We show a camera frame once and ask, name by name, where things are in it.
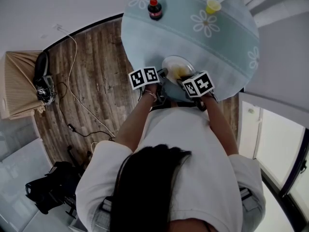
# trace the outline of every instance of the round table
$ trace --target round table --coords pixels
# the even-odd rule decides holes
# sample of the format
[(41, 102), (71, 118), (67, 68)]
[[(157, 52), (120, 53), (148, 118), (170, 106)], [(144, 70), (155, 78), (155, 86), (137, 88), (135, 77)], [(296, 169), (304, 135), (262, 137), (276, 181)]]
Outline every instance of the round table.
[[(252, 78), (259, 61), (259, 35), (241, 0), (225, 0), (214, 14), (207, 0), (158, 0), (163, 17), (149, 17), (149, 0), (130, 0), (122, 18), (121, 39), (133, 69), (162, 68), (164, 58), (176, 55), (196, 71), (207, 70), (214, 94), (224, 100), (238, 93)], [(189, 101), (185, 92), (167, 81), (165, 90), (175, 101)]]

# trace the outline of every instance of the floor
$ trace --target floor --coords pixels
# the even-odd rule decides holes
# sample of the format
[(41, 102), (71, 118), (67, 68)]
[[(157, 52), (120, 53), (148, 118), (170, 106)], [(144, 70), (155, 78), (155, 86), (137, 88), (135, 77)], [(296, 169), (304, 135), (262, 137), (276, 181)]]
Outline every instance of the floor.
[[(78, 44), (78, 53), (70, 77), (71, 89), (116, 135), (139, 97), (139, 91), (132, 91), (127, 77), (133, 69), (121, 42), (121, 19), (85, 30), (75, 35), (74, 39)], [(91, 150), (92, 142), (109, 138), (102, 132), (82, 137), (66, 126), (65, 119), (83, 135), (106, 131), (69, 91), (61, 101), (65, 119), (61, 114), (59, 98), (65, 94), (66, 87), (60, 82), (67, 85), (74, 54), (75, 44), (72, 39), (67, 39), (49, 50), (50, 71), (57, 96), (43, 114), (35, 114), (40, 136), (52, 163), (70, 161), (66, 151), (68, 145), (73, 147), (72, 153), (81, 163), (87, 159), (86, 153)], [(220, 107), (237, 137), (238, 96), (220, 102)]]

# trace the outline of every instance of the plate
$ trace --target plate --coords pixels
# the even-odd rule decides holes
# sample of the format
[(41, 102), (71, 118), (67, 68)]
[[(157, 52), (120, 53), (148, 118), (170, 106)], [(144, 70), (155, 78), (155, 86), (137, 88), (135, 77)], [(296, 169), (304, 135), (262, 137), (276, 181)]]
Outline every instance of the plate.
[(167, 68), (169, 71), (167, 79), (176, 85), (178, 85), (176, 80), (179, 79), (181, 75), (195, 73), (192, 64), (180, 56), (169, 56), (165, 58), (162, 62), (162, 68)]

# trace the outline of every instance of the white cable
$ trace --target white cable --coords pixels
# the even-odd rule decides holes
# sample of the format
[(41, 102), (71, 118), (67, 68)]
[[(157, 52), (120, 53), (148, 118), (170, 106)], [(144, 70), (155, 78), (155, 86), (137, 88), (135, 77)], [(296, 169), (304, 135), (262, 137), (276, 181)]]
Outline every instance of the white cable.
[[(66, 30), (64, 30), (64, 29), (62, 29), (62, 28), (57, 28), (57, 30), (58, 31), (60, 31), (60, 32), (62, 32), (63, 34), (65, 34), (65, 35), (67, 35), (67, 36), (69, 36), (67, 33), (65, 33), (64, 31), (66, 31)], [(83, 106), (83, 108), (84, 109), (86, 109), (101, 125), (103, 125), (104, 127), (105, 127), (105, 129), (106, 130), (108, 130), (109, 132), (110, 132), (110, 134), (111, 135), (113, 135), (113, 137), (114, 138), (116, 138), (115, 137), (115, 135), (106, 127), (106, 125), (104, 125), (101, 121), (99, 121), (99, 119), (92, 113), (92, 112), (90, 112), (89, 110), (88, 110), (88, 108), (86, 108), (83, 104), (82, 104), (82, 102), (76, 97), (76, 95), (72, 92), (72, 90), (71, 90), (71, 87), (70, 87), (70, 76), (71, 76), (71, 72), (72, 72), (72, 68), (73, 68), (73, 65), (74, 65), (74, 63), (75, 63), (75, 60), (76, 60), (76, 55), (77, 55), (77, 49), (78, 49), (78, 47), (77, 47), (77, 42), (74, 40), (74, 43), (75, 43), (75, 46), (76, 46), (76, 51), (75, 51), (75, 56), (74, 56), (74, 60), (73, 60), (73, 63), (72, 63), (72, 65), (71, 65), (71, 69), (70, 69), (70, 72), (69, 72), (69, 77), (68, 77), (68, 86), (69, 86), (69, 90), (70, 90), (70, 92), (71, 92), (71, 94), (73, 95), (73, 97)]]
[(93, 142), (93, 143), (91, 144), (91, 152), (92, 152), (92, 154), (94, 153), (94, 152), (93, 152), (93, 148), (92, 148), (92, 145), (93, 145), (93, 144), (98, 144), (98, 142)]

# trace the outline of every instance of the person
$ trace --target person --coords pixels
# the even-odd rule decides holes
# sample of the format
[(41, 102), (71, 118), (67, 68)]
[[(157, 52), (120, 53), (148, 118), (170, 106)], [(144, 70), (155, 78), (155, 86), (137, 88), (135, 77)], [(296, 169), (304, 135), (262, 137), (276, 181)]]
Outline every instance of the person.
[(150, 111), (146, 86), (115, 142), (97, 144), (76, 189), (90, 232), (251, 232), (265, 214), (257, 160), (240, 156), (230, 125), (209, 94), (206, 112)]

